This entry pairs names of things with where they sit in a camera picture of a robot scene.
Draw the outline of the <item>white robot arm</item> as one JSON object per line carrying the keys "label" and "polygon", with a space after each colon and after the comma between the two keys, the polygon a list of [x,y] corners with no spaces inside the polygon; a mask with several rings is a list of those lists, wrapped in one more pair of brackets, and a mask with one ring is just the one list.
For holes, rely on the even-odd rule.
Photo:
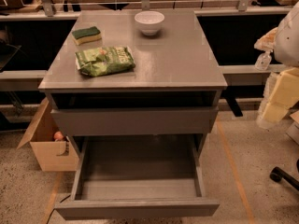
{"label": "white robot arm", "polygon": [[299,102],[299,2],[278,27],[256,41],[254,48],[263,51],[256,61],[257,69],[261,70],[262,65],[269,64],[267,58],[271,52],[275,60],[285,66],[278,74],[272,72],[266,80],[258,110],[258,126],[270,129]]}

